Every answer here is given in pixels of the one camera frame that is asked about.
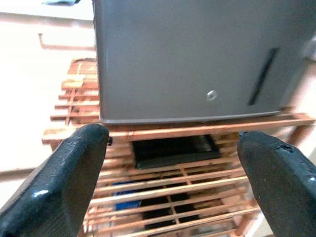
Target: wooden rack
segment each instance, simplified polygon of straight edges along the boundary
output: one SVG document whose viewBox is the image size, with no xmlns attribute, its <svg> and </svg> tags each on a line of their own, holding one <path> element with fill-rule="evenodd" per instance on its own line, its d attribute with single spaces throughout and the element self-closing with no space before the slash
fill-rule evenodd
<svg viewBox="0 0 316 237">
<path fill-rule="evenodd" d="M 78 127 L 99 122 L 99 94 L 94 59 L 74 60 L 62 83 L 64 94 L 55 108 L 63 114 L 63 127 L 47 129 L 42 141 L 54 150 Z M 107 148 L 93 198 L 84 218 L 81 236 L 240 236 L 260 208 L 247 197 L 248 179 L 237 157 L 238 131 L 295 127 L 288 142 L 297 145 L 308 135 L 314 119 L 306 114 L 233 119 L 208 123 L 178 123 L 108 126 L 114 138 Z M 135 168 L 132 141 L 210 134 L 219 146 L 221 158 L 139 170 Z M 186 193 L 185 200 L 172 200 Z M 166 202 L 116 210 L 117 203 L 166 197 Z M 189 204 L 190 211 L 177 212 Z M 143 213 L 168 209 L 169 214 L 143 219 Z M 182 221 L 184 217 L 198 217 Z M 149 224 L 172 221 L 172 225 L 147 229 Z"/>
</svg>

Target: wooden shelf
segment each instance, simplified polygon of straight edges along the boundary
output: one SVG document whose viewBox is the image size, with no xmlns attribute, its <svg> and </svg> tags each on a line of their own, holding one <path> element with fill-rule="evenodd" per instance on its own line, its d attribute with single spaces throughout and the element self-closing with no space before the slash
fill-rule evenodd
<svg viewBox="0 0 316 237">
<path fill-rule="evenodd" d="M 47 129 L 43 144 L 54 150 L 77 128 L 99 121 L 99 94 L 96 63 L 93 59 L 73 61 L 62 83 L 64 94 L 55 106 L 64 110 L 51 120 L 65 122 L 63 127 Z M 238 131 L 297 127 L 289 141 L 299 142 L 314 123 L 306 114 L 284 112 L 258 118 L 230 119 L 207 123 L 145 124 L 107 126 L 114 143 L 107 148 L 102 170 L 84 218 L 82 236 L 240 236 L 260 208 L 247 198 L 248 179 L 237 157 Z M 212 135 L 221 158 L 176 164 L 150 169 L 136 169 L 132 141 L 192 135 Z M 185 200 L 172 200 L 187 194 Z M 166 202 L 116 210 L 118 203 L 166 197 Z M 182 205 L 193 209 L 177 212 Z M 168 208 L 161 217 L 143 219 L 150 210 Z M 198 219 L 181 222 L 183 217 Z M 147 230 L 149 224 L 172 221 L 172 224 Z"/>
</svg>

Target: blue object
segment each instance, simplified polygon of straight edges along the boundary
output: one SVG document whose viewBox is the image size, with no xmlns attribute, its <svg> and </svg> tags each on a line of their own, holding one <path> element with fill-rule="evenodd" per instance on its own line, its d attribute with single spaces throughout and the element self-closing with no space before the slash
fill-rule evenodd
<svg viewBox="0 0 316 237">
<path fill-rule="evenodd" d="M 116 182 L 113 183 L 113 185 L 120 185 L 120 184 L 129 184 L 134 183 L 134 181 L 128 181 L 128 182 Z M 130 190 L 130 191 L 122 191 L 114 193 L 114 196 L 124 195 L 124 194 L 132 194 L 136 193 L 137 190 Z M 140 206 L 141 201 L 128 201 L 128 202 L 122 202 L 115 204 L 115 211 L 125 210 L 125 209 L 131 209 L 131 208 L 138 208 Z"/>
</svg>

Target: wooden slat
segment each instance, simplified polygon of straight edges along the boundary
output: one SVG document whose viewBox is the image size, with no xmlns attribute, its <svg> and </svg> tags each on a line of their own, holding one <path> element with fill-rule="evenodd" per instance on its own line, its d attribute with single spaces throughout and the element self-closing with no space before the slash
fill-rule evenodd
<svg viewBox="0 0 316 237">
<path fill-rule="evenodd" d="M 246 227 L 249 225 L 249 222 L 253 220 L 252 216 L 251 216 L 251 213 L 248 213 L 246 215 L 243 215 L 242 219 L 241 219 L 241 222 L 238 226 L 238 228 L 236 229 L 236 232 L 235 234 L 237 236 L 240 236 L 242 235 L 242 233 L 244 232 L 244 230 L 246 229 Z"/>
<path fill-rule="evenodd" d="M 71 91 L 71 98 L 69 100 L 70 103 L 72 103 L 74 101 L 74 95 L 76 93 L 76 90 L 75 89 L 72 89 Z M 72 106 L 69 106 L 68 107 L 68 111 L 67 111 L 67 117 L 66 117 L 66 121 L 65 121 L 65 125 L 69 125 L 69 122 L 70 122 L 70 114 L 73 110 L 73 107 Z"/>
<path fill-rule="evenodd" d="M 85 83 L 84 81 L 65 81 L 62 84 L 62 90 L 72 90 L 77 89 L 80 91 L 85 90 L 98 90 L 99 85 L 98 83 Z"/>
<path fill-rule="evenodd" d="M 105 159 L 103 161 L 103 167 L 111 168 L 113 166 L 117 165 L 123 165 L 123 164 L 133 164 L 135 162 L 134 159 L 124 159 L 124 158 L 115 158 L 115 159 Z"/>
<path fill-rule="evenodd" d="M 187 173 L 197 173 L 197 172 L 210 172 L 218 170 L 218 167 L 215 165 L 209 166 L 202 166 L 196 168 L 189 168 Z M 159 177 L 169 177 L 175 175 L 181 175 L 182 172 L 180 170 L 172 170 L 172 171 L 164 171 L 164 172 L 157 172 L 157 173 L 149 173 L 149 174 L 139 174 L 139 175 L 127 175 L 122 177 L 111 177 L 111 178 L 104 178 L 100 177 L 97 181 L 98 184 L 102 183 L 114 183 L 114 182 L 123 182 L 123 181 L 137 181 L 137 180 L 144 180 L 144 179 L 152 179 L 152 178 L 159 178 Z"/>
<path fill-rule="evenodd" d="M 239 161 L 239 159 L 237 157 L 208 159 L 208 160 L 203 160 L 203 161 L 182 163 L 181 167 L 190 168 L 190 167 L 196 167 L 196 166 L 223 164 L 223 163 L 230 163 L 230 162 L 237 162 L 237 161 Z M 130 176 L 130 175 L 139 175 L 139 174 L 146 174 L 146 173 L 156 173 L 156 172 L 180 169 L 181 167 L 179 165 L 169 165 L 169 166 L 150 168 L 150 169 L 124 169 L 124 168 L 114 169 L 114 170 L 109 170 L 109 171 L 101 171 L 99 174 L 99 178 Z"/>
<path fill-rule="evenodd" d="M 233 221 L 233 218 L 227 218 L 225 220 L 212 222 L 212 225 L 216 225 L 216 224 L 223 224 L 223 225 L 225 225 L 226 223 L 229 223 L 229 222 L 232 222 L 232 221 Z M 196 229 L 205 228 L 205 227 L 209 228 L 210 224 L 200 224 L 200 225 L 196 225 L 196 226 L 190 226 L 190 227 L 178 229 L 178 230 L 175 230 L 175 231 L 169 231 L 169 232 L 164 233 L 164 234 L 158 234 L 158 235 L 155 235 L 155 236 L 156 237 L 175 237 L 175 236 L 178 236 L 177 233 L 179 233 L 179 236 L 182 236 L 181 234 L 183 232 L 188 232 L 188 231 L 191 231 L 191 230 L 196 230 Z"/>
<path fill-rule="evenodd" d="M 65 120 L 67 116 L 68 115 L 51 115 L 50 120 L 51 121 Z M 76 119 L 98 119 L 99 112 L 82 112 L 82 113 L 72 112 L 69 114 L 69 117 L 76 118 Z"/>
<path fill-rule="evenodd" d="M 228 211 L 228 209 L 230 209 L 232 207 L 237 207 L 237 206 L 238 207 L 245 207 L 245 206 L 249 205 L 249 202 L 250 201 L 242 201 L 242 202 L 236 202 L 236 203 L 231 203 L 231 204 L 225 204 L 225 205 L 221 205 L 221 206 L 214 206 L 214 207 L 198 209 L 198 210 L 194 210 L 194 211 L 187 211 L 187 212 L 182 212 L 182 213 L 177 213 L 177 214 L 155 217 L 155 218 L 146 219 L 146 220 L 142 220 L 142 221 L 131 222 L 128 224 L 122 224 L 122 225 L 116 225 L 113 227 L 108 227 L 106 229 L 99 230 L 99 232 L 100 233 L 112 233 L 114 231 L 126 230 L 126 229 L 131 229 L 131 228 L 139 229 L 139 228 L 142 228 L 148 224 L 170 221 L 170 220 L 173 220 L 175 218 L 183 218 L 183 217 L 188 217 L 188 216 L 200 215 L 203 213 L 208 213 L 209 215 L 214 215 L 214 214 L 218 214 L 222 211 Z M 113 220 L 115 220 L 115 218 L 91 220 L 89 222 L 91 224 L 101 224 L 101 223 L 106 223 L 106 222 L 113 221 Z"/>
<path fill-rule="evenodd" d="M 183 168 L 181 165 L 179 165 L 179 166 L 180 166 L 180 171 L 181 171 L 182 175 L 184 176 L 187 184 L 188 185 L 192 184 L 192 182 L 191 182 L 192 180 L 190 180 L 190 178 L 188 178 L 188 174 L 187 174 L 185 168 Z"/>
<path fill-rule="evenodd" d="M 101 204 L 115 204 L 115 203 L 126 202 L 126 201 L 142 200 L 146 198 L 156 198 L 156 197 L 161 197 L 168 194 L 171 195 L 171 194 L 192 192 L 196 190 L 210 189 L 210 188 L 220 187 L 220 186 L 224 186 L 228 184 L 245 182 L 247 180 L 248 178 L 246 176 L 242 176 L 238 178 L 216 180 L 216 181 L 210 181 L 210 182 L 192 184 L 192 185 L 183 185 L 179 187 L 144 191 L 144 192 L 138 192 L 134 194 L 125 194 L 125 195 L 119 195 L 119 196 L 113 196 L 113 197 L 102 197 L 102 198 L 96 198 L 96 199 L 91 200 L 90 206 L 98 206 Z"/>
<path fill-rule="evenodd" d="M 70 106 L 77 108 L 99 108 L 99 101 L 69 102 L 64 105 L 55 105 L 55 109 L 67 109 Z"/>
<path fill-rule="evenodd" d="M 310 133 L 314 130 L 314 126 L 300 126 L 296 128 L 293 133 L 291 134 L 288 143 L 298 146 L 302 141 L 307 139 L 307 137 L 310 135 Z"/>
<path fill-rule="evenodd" d="M 71 98 L 70 94 L 58 95 L 58 99 L 60 100 L 69 100 Z M 76 94 L 74 95 L 74 99 L 86 99 L 86 100 L 100 100 L 98 94 Z"/>
<path fill-rule="evenodd" d="M 62 142 L 64 139 L 68 138 L 76 131 L 74 126 L 65 126 L 61 128 L 49 128 L 44 131 L 42 136 L 43 144 L 50 144 L 52 141 Z"/>
<path fill-rule="evenodd" d="M 78 73 L 78 74 L 97 74 L 97 72 L 95 70 L 76 70 L 76 69 L 71 69 L 68 71 L 68 73 L 70 74 L 75 74 L 75 73 Z"/>
<path fill-rule="evenodd" d="M 219 149 L 221 153 L 225 153 L 225 152 L 234 152 L 237 151 L 237 146 L 232 146 L 232 147 L 222 147 Z"/>
<path fill-rule="evenodd" d="M 284 120 L 277 120 L 278 116 L 275 116 L 276 120 L 269 118 L 268 121 L 265 118 L 257 118 L 258 122 L 242 122 L 221 125 L 210 125 L 210 126 L 195 126 L 195 127 L 181 127 L 181 128 L 168 128 L 168 129 L 152 129 L 152 130 L 135 130 L 135 131 L 122 131 L 122 132 L 111 132 L 112 137 L 120 137 L 127 141 L 147 140 L 147 139 L 158 139 L 158 138 L 170 138 L 170 137 L 181 137 L 181 136 L 193 136 L 193 135 L 205 135 L 205 134 L 221 134 L 237 131 L 249 131 L 249 130 L 264 130 L 270 128 L 280 128 L 286 126 L 302 126 L 311 125 L 314 123 L 314 119 L 308 115 L 294 114 L 293 118 L 285 117 Z M 91 119 L 99 118 L 99 113 L 93 114 L 93 116 L 79 116 L 74 114 L 75 118 Z M 65 116 L 53 116 L 53 120 L 65 119 Z M 58 132 L 52 132 L 53 134 L 44 133 L 42 138 L 43 142 L 51 142 L 54 139 L 65 139 L 67 136 L 58 134 Z"/>
<path fill-rule="evenodd" d="M 97 216 L 97 215 L 101 215 L 103 213 L 109 213 L 113 211 L 113 208 L 112 207 L 107 207 L 107 208 L 89 208 L 87 213 L 86 213 L 86 216 L 85 216 L 85 219 L 88 219 L 88 218 L 93 218 L 94 216 Z"/>
<path fill-rule="evenodd" d="M 68 74 L 76 75 L 76 72 L 80 71 L 96 71 L 96 64 L 88 64 L 87 62 L 72 64 L 69 68 Z"/>
<path fill-rule="evenodd" d="M 186 182 L 186 180 L 196 181 L 196 180 L 204 180 L 210 178 L 218 178 L 218 177 L 225 177 L 232 174 L 244 174 L 244 170 L 242 168 L 238 169 L 231 169 L 231 170 L 223 170 L 223 171 L 215 171 L 211 173 L 203 173 L 203 174 L 196 174 L 196 175 L 189 175 L 189 176 L 182 176 L 182 177 L 175 177 L 175 178 L 167 178 L 167 179 L 159 179 L 159 180 L 152 180 L 152 181 L 144 181 L 144 182 L 137 182 L 131 184 L 122 184 L 122 185 L 112 185 L 102 188 L 96 188 L 94 191 L 95 195 L 105 195 L 112 192 L 120 192 L 120 191 L 131 191 L 152 187 L 159 187 L 163 185 L 169 184 L 178 184 Z"/>
<path fill-rule="evenodd" d="M 123 142 L 123 143 L 118 143 L 117 141 L 115 141 L 112 145 L 107 146 L 107 152 L 118 152 L 120 153 L 122 149 L 131 149 L 131 145 L 130 143 L 127 142 Z"/>
<path fill-rule="evenodd" d="M 185 228 L 185 227 L 189 227 L 189 226 L 195 226 L 195 225 L 199 225 L 199 224 L 203 224 L 203 223 L 209 223 L 210 225 L 212 225 L 212 224 L 214 224 L 215 221 L 225 220 L 227 218 L 240 216 L 243 214 L 257 212 L 257 211 L 260 211 L 260 208 L 255 207 L 255 208 L 241 210 L 241 211 L 235 211 L 235 212 L 227 213 L 227 214 L 223 214 L 223 215 L 212 216 L 212 217 L 208 217 L 208 218 L 204 218 L 204 219 L 200 219 L 200 220 L 189 221 L 189 222 L 181 223 L 178 225 L 165 226 L 165 227 L 156 228 L 156 229 L 152 229 L 152 230 L 131 233 L 131 234 L 127 234 L 124 236 L 125 237 L 146 237 L 149 235 L 165 233 L 168 231 L 173 231 L 173 230 L 177 230 L 177 229 L 181 229 L 181 228 Z M 100 235 L 102 235 L 102 232 L 98 231 L 98 233 L 95 233 L 95 234 L 96 234 L 96 236 L 100 236 Z"/>
<path fill-rule="evenodd" d="M 150 210 L 169 208 L 171 204 L 173 206 L 181 206 L 181 205 L 192 204 L 192 203 L 197 203 L 197 202 L 210 201 L 210 200 L 219 199 L 219 198 L 233 197 L 233 196 L 245 194 L 245 192 L 246 192 L 245 189 L 244 190 L 228 190 L 228 191 L 219 192 L 214 195 L 207 195 L 204 197 L 174 201 L 171 203 L 155 204 L 155 205 L 149 205 L 149 206 L 143 206 L 143 207 L 138 207 L 138 208 L 119 210 L 119 211 L 113 211 L 113 210 L 107 209 L 101 213 L 95 212 L 95 213 L 89 214 L 89 216 L 86 219 L 93 220 L 93 219 L 99 219 L 102 217 L 109 217 L 109 216 L 122 216 L 122 215 L 137 214 L 137 213 L 150 211 Z"/>
<path fill-rule="evenodd" d="M 199 122 L 179 122 L 179 123 L 165 123 L 165 124 L 127 124 L 127 125 L 111 125 L 109 126 L 112 132 L 116 131 L 135 131 L 135 130 L 157 130 L 157 129 L 170 129 L 170 128 L 183 128 L 183 127 L 201 127 L 201 126 L 216 126 L 216 125 L 230 125 L 230 124 L 241 124 L 241 123 L 252 123 L 252 122 L 268 122 L 268 121 L 285 121 L 289 119 L 307 119 L 306 116 L 296 117 L 294 114 L 280 114 L 276 116 L 265 116 L 256 118 L 240 118 L 240 119 L 228 119 L 212 121 L 209 123 Z M 213 137 L 216 135 L 229 134 L 230 132 L 222 132 L 218 134 L 212 134 Z"/>
<path fill-rule="evenodd" d="M 173 220 L 175 220 L 176 224 L 179 224 L 180 221 L 179 221 L 179 217 L 177 216 L 177 212 L 176 210 L 174 209 L 174 206 L 171 204 L 171 197 L 170 195 L 167 195 L 167 200 L 168 200 L 168 203 L 170 204 L 170 209 L 172 211 L 172 216 L 173 216 Z"/>
<path fill-rule="evenodd" d="M 314 123 L 313 118 L 287 119 L 278 121 L 245 122 L 225 125 L 182 127 L 170 129 L 137 130 L 113 132 L 111 136 L 125 138 L 128 141 L 140 141 L 160 138 L 187 137 L 195 135 L 219 134 L 225 132 L 265 130 L 287 126 L 302 126 Z"/>
<path fill-rule="evenodd" d="M 118 149 L 112 149 L 111 147 L 107 148 L 105 158 L 111 159 L 111 158 L 117 158 L 117 157 L 131 157 L 132 150 L 130 147 L 126 148 L 118 148 Z"/>
<path fill-rule="evenodd" d="M 228 231 L 222 231 L 222 232 L 218 232 L 218 233 L 213 233 L 213 234 L 203 234 L 203 235 L 198 235 L 195 237 L 218 237 L 218 236 L 224 236 L 224 235 L 229 235 L 231 233 L 233 233 L 236 229 L 232 229 L 232 230 L 228 230 Z"/>
<path fill-rule="evenodd" d="M 221 144 L 226 144 L 226 143 L 236 143 L 238 141 L 239 139 L 220 139 L 220 140 L 217 140 L 215 143 L 217 145 L 221 145 Z"/>
</svg>

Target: gray appliance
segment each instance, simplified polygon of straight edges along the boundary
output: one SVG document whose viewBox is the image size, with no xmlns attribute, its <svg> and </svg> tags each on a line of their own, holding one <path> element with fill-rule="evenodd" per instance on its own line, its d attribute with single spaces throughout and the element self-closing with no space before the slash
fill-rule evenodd
<svg viewBox="0 0 316 237">
<path fill-rule="evenodd" d="M 104 123 L 275 114 L 305 68 L 315 0 L 95 0 Z"/>
</svg>

